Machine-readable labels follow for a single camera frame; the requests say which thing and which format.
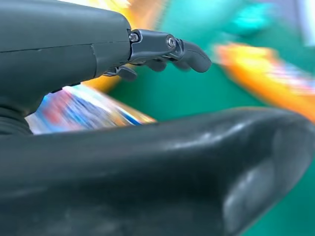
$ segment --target dark gray plastic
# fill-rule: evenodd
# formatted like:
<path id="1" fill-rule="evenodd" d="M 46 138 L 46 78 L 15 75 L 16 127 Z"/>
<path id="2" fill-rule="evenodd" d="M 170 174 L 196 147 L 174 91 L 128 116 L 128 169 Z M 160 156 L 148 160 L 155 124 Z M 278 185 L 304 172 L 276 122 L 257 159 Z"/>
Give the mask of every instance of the dark gray plastic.
<path id="1" fill-rule="evenodd" d="M 129 43 L 130 28 L 124 16 L 113 11 L 57 0 L 0 1 L 0 52 Z"/>
<path id="2" fill-rule="evenodd" d="M 170 60 L 178 69 L 193 68 L 197 72 L 205 72 L 209 69 L 211 60 L 199 46 L 177 39 L 168 33 L 135 29 L 139 40 L 131 43 L 130 63 L 147 65 L 153 71 L 162 71 L 165 62 Z M 173 38 L 174 47 L 170 48 L 168 38 Z"/>
<path id="3" fill-rule="evenodd" d="M 54 0 L 2 0 L 0 106 L 26 116 L 49 92 L 125 64 L 130 28 L 112 11 Z"/>

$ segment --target robotic finger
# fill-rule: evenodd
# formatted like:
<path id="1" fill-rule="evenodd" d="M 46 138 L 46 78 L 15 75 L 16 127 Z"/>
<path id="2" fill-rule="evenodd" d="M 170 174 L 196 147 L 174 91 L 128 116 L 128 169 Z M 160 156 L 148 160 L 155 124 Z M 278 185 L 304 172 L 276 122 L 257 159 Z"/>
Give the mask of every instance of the robotic finger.
<path id="1" fill-rule="evenodd" d="M 206 72 L 212 64 L 211 60 L 199 46 L 174 38 L 168 33 L 135 29 L 129 34 L 129 39 L 131 55 L 128 63 L 146 65 L 156 72 L 164 70 L 168 61 L 181 70 L 193 68 L 200 73 Z M 127 80 L 134 78 L 135 72 L 131 69 L 124 68 L 123 71 L 125 72 L 125 77 L 119 67 L 111 68 L 104 75 L 120 75 Z"/>

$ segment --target blurred background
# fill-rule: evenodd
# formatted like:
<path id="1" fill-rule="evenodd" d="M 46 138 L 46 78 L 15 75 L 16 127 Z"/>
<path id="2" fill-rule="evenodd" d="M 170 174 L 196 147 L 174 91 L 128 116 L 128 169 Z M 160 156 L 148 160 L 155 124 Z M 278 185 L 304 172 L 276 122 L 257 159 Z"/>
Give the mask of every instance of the blurred background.
<path id="1" fill-rule="evenodd" d="M 71 0 L 119 11 L 133 28 L 196 43 L 206 73 L 139 67 L 134 82 L 86 82 L 158 121 L 239 106 L 278 106 L 315 121 L 313 0 Z M 315 164 L 246 236 L 315 235 Z"/>

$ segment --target rubber grip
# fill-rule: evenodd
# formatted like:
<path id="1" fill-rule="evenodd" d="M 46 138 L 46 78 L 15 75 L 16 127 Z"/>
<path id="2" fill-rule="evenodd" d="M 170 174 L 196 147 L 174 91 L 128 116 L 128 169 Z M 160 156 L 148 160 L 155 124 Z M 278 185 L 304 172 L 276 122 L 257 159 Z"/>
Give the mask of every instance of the rubber grip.
<path id="1" fill-rule="evenodd" d="M 184 57 L 181 62 L 186 62 L 195 71 L 203 73 L 208 71 L 212 65 L 211 60 L 201 48 L 194 44 L 183 40 Z"/>

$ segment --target orange object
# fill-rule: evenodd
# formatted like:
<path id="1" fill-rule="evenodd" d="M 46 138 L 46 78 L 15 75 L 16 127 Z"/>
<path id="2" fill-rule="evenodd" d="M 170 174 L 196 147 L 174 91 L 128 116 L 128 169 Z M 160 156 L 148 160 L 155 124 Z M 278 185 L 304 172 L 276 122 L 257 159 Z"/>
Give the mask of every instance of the orange object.
<path id="1" fill-rule="evenodd" d="M 270 104 L 315 122 L 315 83 L 310 75 L 270 48 L 243 44 L 216 47 L 222 66 L 236 83 Z"/>

